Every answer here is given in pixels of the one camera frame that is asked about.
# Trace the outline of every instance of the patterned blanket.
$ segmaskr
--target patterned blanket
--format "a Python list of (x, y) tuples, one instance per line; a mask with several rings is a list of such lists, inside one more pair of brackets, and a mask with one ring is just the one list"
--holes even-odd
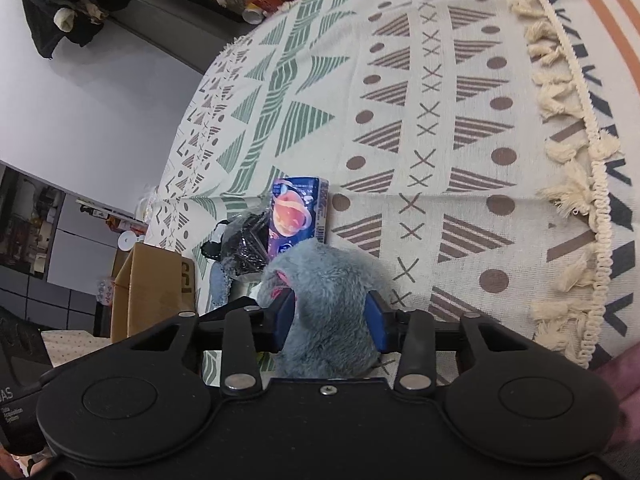
[[(606, 14), (607, 5), (588, 1), (598, 17)], [(527, 23), (510, 2), (297, 0), (227, 47), (178, 128), (146, 236), (196, 261), (198, 310), (209, 303), (199, 247), (216, 222), (259, 203), (275, 178), (297, 175), (328, 179), (327, 243), (368, 253), (395, 308), (426, 309), (440, 320), (482, 312), (532, 337), (533, 301), (588, 301), (593, 287), (564, 293), (553, 283), (594, 232), (586, 217), (562, 218), (536, 195), (564, 178), (545, 155), (545, 139), (585, 140), (584, 123), (541, 117)], [(624, 148), (607, 98), (622, 81), (635, 110), (621, 113), (640, 122), (640, 86), (627, 81), (640, 82), (638, 58), (625, 57), (635, 56), (633, 48), (620, 44), (624, 35), (611, 23), (594, 24), (584, 0), (548, 2), (573, 45), (599, 126), (620, 130)], [(640, 32), (640, 20), (634, 25)], [(610, 44), (631, 77), (606, 72), (620, 58)], [(612, 281), (592, 363), (640, 339), (625, 165), (620, 154), (606, 162)], [(570, 343), (579, 346), (579, 336)], [(376, 373), (388, 374), (390, 361)], [(454, 368), (444, 359), (440, 380), (455, 377)]]

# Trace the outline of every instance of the cardboard box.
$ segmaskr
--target cardboard box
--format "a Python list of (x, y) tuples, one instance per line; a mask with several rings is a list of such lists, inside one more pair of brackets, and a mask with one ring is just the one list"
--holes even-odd
[(195, 311), (193, 262), (181, 254), (137, 243), (115, 279), (111, 342), (183, 310)]

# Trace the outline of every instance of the bed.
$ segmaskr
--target bed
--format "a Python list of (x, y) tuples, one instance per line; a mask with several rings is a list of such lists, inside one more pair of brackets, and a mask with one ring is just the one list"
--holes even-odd
[[(481, 312), (602, 364), (640, 339), (639, 3), (286, 4), (195, 89), (145, 241), (193, 258), (204, 313), (200, 246), (216, 223), (259, 204), (276, 178), (321, 176), (327, 243), (367, 253), (393, 307)], [(539, 191), (571, 171), (586, 188), (562, 215)], [(559, 285), (567, 272), (581, 286)], [(372, 374), (393, 374), (395, 360)], [(455, 377), (450, 356), (438, 371)]]

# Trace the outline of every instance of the metal screw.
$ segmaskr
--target metal screw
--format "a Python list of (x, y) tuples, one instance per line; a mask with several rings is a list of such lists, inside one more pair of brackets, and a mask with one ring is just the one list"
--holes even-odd
[(230, 390), (247, 390), (254, 385), (255, 377), (249, 374), (232, 374), (225, 379), (225, 386)]
[(431, 379), (422, 374), (407, 374), (400, 377), (400, 384), (407, 390), (424, 390), (431, 386)]
[(336, 393), (338, 393), (338, 388), (327, 384), (320, 387), (320, 393), (323, 395), (335, 395)]

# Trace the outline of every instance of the brown dot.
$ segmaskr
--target brown dot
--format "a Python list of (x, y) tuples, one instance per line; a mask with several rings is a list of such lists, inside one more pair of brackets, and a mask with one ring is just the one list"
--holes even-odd
[(373, 83), (377, 83), (378, 81), (380, 81), (380, 76), (378, 74), (368, 75), (362, 80), (365, 85), (373, 85)]
[(506, 195), (491, 195), (486, 199), (486, 207), (494, 215), (507, 216), (516, 209), (516, 203)]
[(363, 110), (356, 115), (356, 122), (358, 124), (368, 123), (373, 119), (373, 112), (371, 110)]
[(480, 274), (480, 286), (482, 290), (486, 290), (492, 294), (502, 292), (509, 286), (509, 277), (507, 273), (499, 269), (487, 269)]
[(338, 193), (331, 198), (331, 205), (334, 206), (336, 211), (347, 211), (351, 206), (351, 200), (343, 194)]
[(508, 166), (513, 164), (518, 155), (511, 148), (497, 148), (491, 152), (491, 160), (498, 166)]
[(347, 168), (350, 170), (359, 170), (366, 163), (366, 159), (363, 156), (352, 156), (347, 160)]
[(497, 70), (499, 68), (504, 68), (507, 66), (507, 60), (501, 56), (492, 57), (489, 61), (486, 62), (487, 67), (493, 68)]
[(494, 110), (506, 110), (513, 106), (513, 100), (509, 97), (497, 97), (495, 99), (491, 99), (489, 106)]

